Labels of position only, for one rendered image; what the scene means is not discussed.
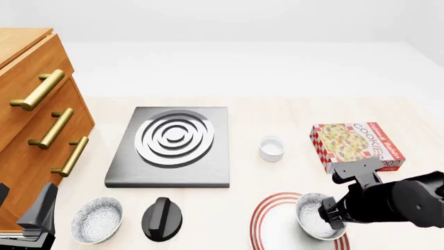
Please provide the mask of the large wooden drawer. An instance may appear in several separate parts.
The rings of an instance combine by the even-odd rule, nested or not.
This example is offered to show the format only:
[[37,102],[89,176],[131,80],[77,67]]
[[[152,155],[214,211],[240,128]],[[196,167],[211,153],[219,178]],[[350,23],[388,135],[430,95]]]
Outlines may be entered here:
[[10,106],[12,99],[26,99],[42,80],[40,74],[51,74],[62,70],[65,77],[71,76],[74,68],[58,35],[48,35],[18,58],[0,69],[0,151],[27,125],[42,106],[62,85],[54,89],[32,111],[19,106]]

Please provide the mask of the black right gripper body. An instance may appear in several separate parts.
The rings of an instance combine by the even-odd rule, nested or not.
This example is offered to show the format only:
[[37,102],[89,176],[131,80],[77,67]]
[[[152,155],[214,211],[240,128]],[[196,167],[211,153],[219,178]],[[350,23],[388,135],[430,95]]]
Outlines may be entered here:
[[341,224],[343,222],[357,222],[355,204],[357,193],[349,191],[340,201],[332,207],[332,223]]

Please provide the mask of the medium wooden drawer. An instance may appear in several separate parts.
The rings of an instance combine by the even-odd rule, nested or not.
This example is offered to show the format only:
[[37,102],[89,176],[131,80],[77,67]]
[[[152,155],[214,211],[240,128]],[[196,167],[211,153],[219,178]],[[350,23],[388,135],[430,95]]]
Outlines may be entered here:
[[[59,120],[53,113],[63,113],[67,109],[72,109],[74,113],[48,149],[29,145],[29,140],[41,140]],[[72,142],[88,136],[93,126],[94,121],[74,80],[68,78],[0,153],[0,182],[10,189],[2,210],[23,213],[46,183],[59,184],[62,178],[67,177],[68,174],[54,170],[75,165],[76,158],[71,154],[76,145]]]

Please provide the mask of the small white ramekin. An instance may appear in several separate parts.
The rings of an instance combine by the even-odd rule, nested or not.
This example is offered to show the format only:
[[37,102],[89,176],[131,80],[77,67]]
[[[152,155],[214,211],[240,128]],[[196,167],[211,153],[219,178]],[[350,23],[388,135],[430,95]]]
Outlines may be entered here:
[[284,155],[285,145],[275,136],[263,137],[259,143],[259,157],[269,163],[279,162]]

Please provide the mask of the flat black stove plate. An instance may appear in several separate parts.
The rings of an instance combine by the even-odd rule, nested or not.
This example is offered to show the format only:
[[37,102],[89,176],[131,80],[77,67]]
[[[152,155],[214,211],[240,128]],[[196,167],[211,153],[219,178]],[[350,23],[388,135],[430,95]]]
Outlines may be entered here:
[[137,107],[105,186],[228,188],[228,131],[226,107]]

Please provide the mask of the patterned black white bowl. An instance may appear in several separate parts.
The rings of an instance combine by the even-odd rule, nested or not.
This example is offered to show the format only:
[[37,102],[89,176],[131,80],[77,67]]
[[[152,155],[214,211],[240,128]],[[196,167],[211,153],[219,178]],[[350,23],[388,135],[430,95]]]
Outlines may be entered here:
[[302,195],[296,203],[296,214],[301,229],[309,237],[322,241],[333,241],[345,235],[346,227],[333,229],[321,218],[318,209],[326,198],[328,198],[327,195],[320,193]]
[[71,234],[81,244],[98,244],[110,239],[121,226],[123,207],[113,197],[88,201],[74,216]]

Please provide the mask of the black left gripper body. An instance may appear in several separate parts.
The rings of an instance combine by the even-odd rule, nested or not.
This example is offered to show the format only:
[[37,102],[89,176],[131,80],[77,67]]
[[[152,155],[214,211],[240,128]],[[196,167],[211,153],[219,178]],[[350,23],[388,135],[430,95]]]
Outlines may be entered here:
[[51,250],[56,231],[32,228],[0,231],[0,250]]

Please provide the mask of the flat plate on black stalk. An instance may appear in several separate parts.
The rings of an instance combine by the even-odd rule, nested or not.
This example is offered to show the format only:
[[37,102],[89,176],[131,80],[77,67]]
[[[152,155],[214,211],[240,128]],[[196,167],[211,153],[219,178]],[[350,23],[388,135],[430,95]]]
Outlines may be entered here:
[[377,170],[383,168],[378,158],[365,158],[357,162],[338,162],[332,165],[332,180],[336,184],[356,181],[362,188],[381,183]]

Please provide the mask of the narrow wooden drawer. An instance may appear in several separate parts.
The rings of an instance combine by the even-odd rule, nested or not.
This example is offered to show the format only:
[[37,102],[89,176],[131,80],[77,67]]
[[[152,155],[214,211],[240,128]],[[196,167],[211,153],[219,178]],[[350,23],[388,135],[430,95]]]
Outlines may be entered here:
[[[42,139],[57,120],[51,113],[65,108],[72,108],[74,114],[49,149],[28,145],[30,139]],[[0,207],[0,231],[20,229],[17,220],[32,206],[44,185],[57,185],[62,180],[59,174],[51,173],[51,168],[62,168],[65,164],[75,147],[69,141],[87,137],[93,126],[82,103],[50,104],[0,152],[0,183],[10,188]]]

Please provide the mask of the round black stove knob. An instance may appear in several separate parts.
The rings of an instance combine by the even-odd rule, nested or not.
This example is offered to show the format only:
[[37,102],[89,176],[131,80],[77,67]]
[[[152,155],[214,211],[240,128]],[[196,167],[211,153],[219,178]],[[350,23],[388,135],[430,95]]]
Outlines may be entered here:
[[159,197],[142,216],[144,235],[154,242],[164,242],[175,237],[183,222],[182,212],[167,197]]

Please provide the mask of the printed cookies box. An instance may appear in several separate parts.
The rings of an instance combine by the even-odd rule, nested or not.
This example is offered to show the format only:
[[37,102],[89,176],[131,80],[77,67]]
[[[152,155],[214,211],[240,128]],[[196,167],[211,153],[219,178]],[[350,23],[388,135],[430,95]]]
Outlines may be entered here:
[[335,164],[371,157],[382,162],[381,172],[394,172],[406,160],[376,122],[314,124],[309,138],[328,174]]

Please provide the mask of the white plate with red rings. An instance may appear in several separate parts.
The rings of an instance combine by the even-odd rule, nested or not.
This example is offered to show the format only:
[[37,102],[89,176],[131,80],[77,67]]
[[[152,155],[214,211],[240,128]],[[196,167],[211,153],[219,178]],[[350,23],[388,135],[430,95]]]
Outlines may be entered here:
[[300,227],[296,204],[302,195],[280,192],[263,199],[250,218],[249,242],[252,250],[352,250],[348,235],[334,240],[310,237]]

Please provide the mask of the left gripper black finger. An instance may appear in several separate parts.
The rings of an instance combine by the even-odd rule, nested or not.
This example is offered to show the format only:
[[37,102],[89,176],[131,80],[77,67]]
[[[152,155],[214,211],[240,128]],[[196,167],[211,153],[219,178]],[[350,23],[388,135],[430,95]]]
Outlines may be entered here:
[[47,183],[33,205],[17,220],[22,227],[24,236],[37,236],[40,233],[56,234],[54,224],[55,202],[58,187],[53,183]]
[[4,183],[0,183],[0,207],[6,200],[6,197],[8,196],[8,193],[10,191],[10,188],[7,187]]

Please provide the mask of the wooden cabinet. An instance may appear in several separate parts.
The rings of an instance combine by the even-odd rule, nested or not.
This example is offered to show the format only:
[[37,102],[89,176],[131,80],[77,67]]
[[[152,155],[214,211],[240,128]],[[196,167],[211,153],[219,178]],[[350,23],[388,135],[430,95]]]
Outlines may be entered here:
[[[0,28],[0,69],[18,58],[46,36],[53,34],[55,33],[52,28]],[[73,79],[73,76],[64,77],[61,80],[63,82],[62,85],[68,78]]]

